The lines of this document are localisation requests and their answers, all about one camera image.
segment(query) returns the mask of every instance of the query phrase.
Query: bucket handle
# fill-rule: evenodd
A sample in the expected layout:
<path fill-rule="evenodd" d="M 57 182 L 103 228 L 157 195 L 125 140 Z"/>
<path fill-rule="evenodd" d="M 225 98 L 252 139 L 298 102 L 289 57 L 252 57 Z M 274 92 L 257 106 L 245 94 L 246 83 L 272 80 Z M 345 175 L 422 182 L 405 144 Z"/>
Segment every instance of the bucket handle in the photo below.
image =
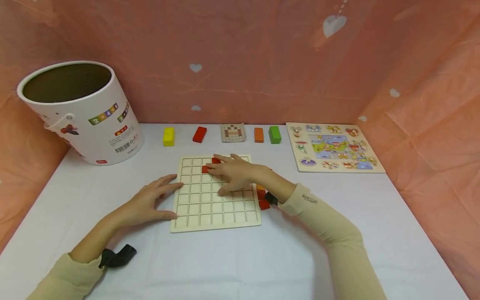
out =
<path fill-rule="evenodd" d="M 43 125 L 43 128 L 48 129 L 52 132 L 59 131 L 63 127 L 67 126 L 69 123 L 71 123 L 75 119 L 74 114 L 66 114 L 65 116 L 61 117 L 60 120 L 58 120 L 55 124 L 52 126 L 47 126 L 47 124 Z"/>

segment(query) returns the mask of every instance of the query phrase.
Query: pink curtain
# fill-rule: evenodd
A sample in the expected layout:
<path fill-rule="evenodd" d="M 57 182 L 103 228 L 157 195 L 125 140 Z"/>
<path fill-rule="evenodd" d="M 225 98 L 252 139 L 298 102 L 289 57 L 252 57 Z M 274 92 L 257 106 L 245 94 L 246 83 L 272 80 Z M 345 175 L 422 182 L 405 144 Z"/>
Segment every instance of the pink curtain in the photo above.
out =
<path fill-rule="evenodd" d="M 358 122 L 480 297 L 479 12 L 478 0 L 0 0 L 0 249 L 66 151 L 16 84 L 97 60 L 140 122 Z"/>

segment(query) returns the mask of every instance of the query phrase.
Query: arm sleeve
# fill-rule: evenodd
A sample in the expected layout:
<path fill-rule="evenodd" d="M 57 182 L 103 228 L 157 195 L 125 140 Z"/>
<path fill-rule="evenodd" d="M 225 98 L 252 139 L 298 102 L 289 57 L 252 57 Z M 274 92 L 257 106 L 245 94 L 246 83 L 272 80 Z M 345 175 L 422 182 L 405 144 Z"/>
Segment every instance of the arm sleeve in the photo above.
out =
<path fill-rule="evenodd" d="M 26 300 L 82 300 L 103 274 L 101 256 L 88 264 L 62 255 Z"/>
<path fill-rule="evenodd" d="M 338 300 L 385 300 L 386 296 L 363 246 L 358 228 L 297 184 L 281 210 L 297 216 L 326 244 Z"/>

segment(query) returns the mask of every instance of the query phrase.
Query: cardboard bucket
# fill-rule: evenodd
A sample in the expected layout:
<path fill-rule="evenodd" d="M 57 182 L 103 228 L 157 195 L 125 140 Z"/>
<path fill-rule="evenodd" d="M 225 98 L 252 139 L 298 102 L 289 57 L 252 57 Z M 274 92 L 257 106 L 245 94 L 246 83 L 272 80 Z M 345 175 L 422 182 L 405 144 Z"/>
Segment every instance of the cardboard bucket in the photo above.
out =
<path fill-rule="evenodd" d="M 54 64 L 25 77 L 18 96 L 87 163 L 113 165 L 144 137 L 113 69 L 95 61 Z"/>

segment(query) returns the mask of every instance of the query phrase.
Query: white table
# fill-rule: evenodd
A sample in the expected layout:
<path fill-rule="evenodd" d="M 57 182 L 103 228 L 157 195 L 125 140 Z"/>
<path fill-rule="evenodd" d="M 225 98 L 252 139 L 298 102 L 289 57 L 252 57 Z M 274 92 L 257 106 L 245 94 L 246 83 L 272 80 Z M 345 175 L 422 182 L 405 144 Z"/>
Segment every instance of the white table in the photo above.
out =
<path fill-rule="evenodd" d="M 219 125 L 207 125 L 202 144 L 192 142 L 198 125 L 175 124 L 175 146 L 163 147 L 165 124 L 144 124 L 146 141 L 129 160 L 106 167 L 84 163 L 70 151 L 0 256 L 0 299 L 23 300 L 52 267 L 104 215 L 142 186 L 176 173 L 181 156 L 250 154 L 349 218 L 391 300 L 462 300 L 463 290 L 385 174 L 299 173 L 285 126 L 281 144 L 223 144 Z M 172 197 L 161 205 L 171 209 Z M 169 223 L 132 228 L 112 242 L 138 254 L 124 268 L 109 270 L 90 300 L 153 299 L 333 299 L 322 246 L 277 208 L 262 211 L 259 227 L 169 232 Z"/>

